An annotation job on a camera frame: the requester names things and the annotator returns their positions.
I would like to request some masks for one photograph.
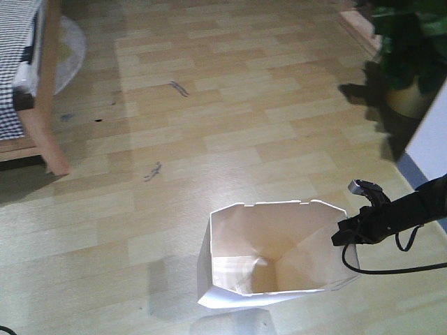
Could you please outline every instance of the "bed leg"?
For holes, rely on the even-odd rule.
[[[57,144],[50,122],[42,117],[37,108],[21,110],[18,112],[25,131],[34,141],[39,154],[47,163],[51,172],[56,176],[64,176],[70,173],[70,165],[63,151]]]

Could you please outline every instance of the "yellow pot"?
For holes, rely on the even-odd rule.
[[[422,119],[430,108],[436,91],[421,94],[418,88],[418,78],[407,89],[390,89],[386,92],[386,103],[397,113],[412,119]]]

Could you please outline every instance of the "checkered bedsheet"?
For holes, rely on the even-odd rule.
[[[0,140],[24,135],[13,107],[12,82],[41,2],[0,0]]]

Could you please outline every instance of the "open paper bag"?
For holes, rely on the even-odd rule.
[[[264,306],[338,290],[359,275],[331,236],[343,209],[320,200],[234,204],[210,215],[198,259],[198,303]],[[346,259],[358,265],[355,245]]]

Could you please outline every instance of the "cord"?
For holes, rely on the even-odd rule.
[[[399,233],[397,232],[396,235],[394,235],[394,236],[395,236],[396,244],[397,244],[397,247],[399,248],[399,250],[404,251],[404,252],[407,252],[408,250],[410,250],[411,247],[413,246],[414,238],[416,237],[416,233],[418,232],[418,229],[423,226],[424,225],[418,225],[416,228],[413,229],[413,231],[411,232],[411,235],[410,235],[410,239],[408,240],[408,243],[406,244],[405,248],[402,248],[402,245],[399,240]]]
[[[17,335],[12,329],[9,329],[9,328],[4,327],[4,326],[0,326],[0,330],[3,331],[3,332],[8,333],[10,335]]]
[[[342,251],[342,262],[343,264],[350,270],[354,272],[358,272],[359,274],[409,274],[412,272],[420,272],[420,271],[429,271],[429,270],[435,270],[435,269],[442,269],[444,267],[447,267],[447,262],[445,263],[438,263],[438,264],[431,264],[431,265],[425,265],[422,267],[409,267],[404,269],[394,269],[394,270],[364,270],[357,267],[353,267],[346,261],[346,250],[348,249],[349,244],[355,244],[356,236],[359,235],[360,228],[363,224],[364,220],[361,220],[361,222],[358,223],[358,226],[356,228],[356,233],[353,234],[351,240],[346,243],[346,245],[343,248]],[[408,241],[408,244],[405,248],[402,248],[402,245],[399,240],[399,233],[395,235],[395,240],[397,247],[401,251],[408,251],[413,246],[414,239],[416,237],[416,233],[418,232],[418,229],[420,227],[423,227],[423,225],[418,225],[416,228],[414,228],[413,232],[411,232],[410,239]]]
[[[435,269],[442,269],[444,267],[447,267],[446,263],[438,263],[438,264],[432,264],[432,265],[425,265],[423,267],[409,267],[406,269],[394,269],[394,270],[364,270],[359,269],[357,267],[353,267],[346,261],[346,250],[348,249],[350,243],[344,246],[343,252],[342,252],[342,261],[343,264],[348,267],[350,270],[354,272],[358,272],[359,274],[409,274],[411,272],[420,272],[420,271],[428,271],[428,270],[435,270]]]

